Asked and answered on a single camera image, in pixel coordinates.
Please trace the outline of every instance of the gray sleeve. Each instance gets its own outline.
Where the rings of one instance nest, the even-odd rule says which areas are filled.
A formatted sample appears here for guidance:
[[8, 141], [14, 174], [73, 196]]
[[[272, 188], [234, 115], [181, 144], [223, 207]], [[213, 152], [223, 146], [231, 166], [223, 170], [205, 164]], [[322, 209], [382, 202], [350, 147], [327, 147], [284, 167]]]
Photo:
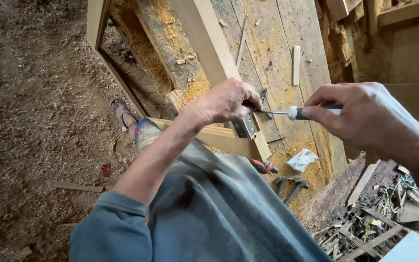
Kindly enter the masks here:
[[114, 192], [100, 195], [90, 216], [71, 235], [71, 262], [151, 261], [147, 206]]

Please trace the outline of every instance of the fingernail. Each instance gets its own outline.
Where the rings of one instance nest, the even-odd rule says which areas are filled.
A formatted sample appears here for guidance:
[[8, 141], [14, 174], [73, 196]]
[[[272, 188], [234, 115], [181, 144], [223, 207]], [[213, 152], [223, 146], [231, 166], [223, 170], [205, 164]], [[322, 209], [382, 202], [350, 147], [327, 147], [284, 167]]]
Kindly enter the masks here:
[[308, 107], [304, 107], [302, 109], [302, 115], [309, 118], [310, 117], [310, 109]]

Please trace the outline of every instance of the foot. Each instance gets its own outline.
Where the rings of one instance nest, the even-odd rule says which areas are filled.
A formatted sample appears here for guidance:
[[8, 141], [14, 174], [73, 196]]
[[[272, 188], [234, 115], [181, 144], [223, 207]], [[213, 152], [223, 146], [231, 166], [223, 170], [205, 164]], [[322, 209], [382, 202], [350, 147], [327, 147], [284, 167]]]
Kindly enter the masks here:
[[130, 111], [124, 101], [119, 99], [115, 100], [114, 103], [111, 104], [110, 110], [114, 118], [120, 123], [122, 123], [122, 116], [125, 127], [130, 129], [131, 125], [137, 125], [137, 121], [135, 121], [133, 116], [130, 114]]

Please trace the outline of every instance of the left hand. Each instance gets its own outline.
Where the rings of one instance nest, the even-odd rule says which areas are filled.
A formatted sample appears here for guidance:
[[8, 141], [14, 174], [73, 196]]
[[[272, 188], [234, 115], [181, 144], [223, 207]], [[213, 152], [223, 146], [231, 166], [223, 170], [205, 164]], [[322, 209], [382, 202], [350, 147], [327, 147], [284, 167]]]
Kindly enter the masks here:
[[190, 101], [179, 115], [196, 114], [205, 125], [225, 123], [262, 110], [260, 95], [243, 81], [229, 78]]

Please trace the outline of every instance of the flip-flop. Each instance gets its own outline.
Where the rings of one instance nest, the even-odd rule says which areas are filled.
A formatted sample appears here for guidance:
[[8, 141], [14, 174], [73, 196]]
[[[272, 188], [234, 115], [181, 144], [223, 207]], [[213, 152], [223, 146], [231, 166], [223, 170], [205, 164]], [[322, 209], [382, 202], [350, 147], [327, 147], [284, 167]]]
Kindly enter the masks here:
[[[125, 101], [124, 100], [122, 100], [121, 98], [113, 98], [112, 100], [111, 100], [111, 102], [109, 102], [109, 108], [111, 109], [111, 105], [113, 104], [113, 103], [115, 103], [116, 102], [116, 100], [119, 100], [119, 101], [121, 101], [121, 102], [123, 102], [124, 104], [126, 104], [125, 103]], [[135, 117], [135, 116], [133, 116], [132, 115], [132, 113], [127, 109], [127, 108], [121, 108], [121, 107], [118, 107], [118, 110], [119, 110], [119, 114], [121, 115], [119, 118], [120, 118], [120, 120], [121, 120], [121, 123], [122, 123], [122, 130], [124, 130], [124, 132], [127, 132], [127, 130], [129, 129], [129, 127], [128, 126], [126, 126], [125, 125], [125, 122], [124, 122], [124, 114], [129, 114], [131, 117], [133, 117], [134, 119], [135, 119], [135, 121], [138, 123], [138, 119]]]

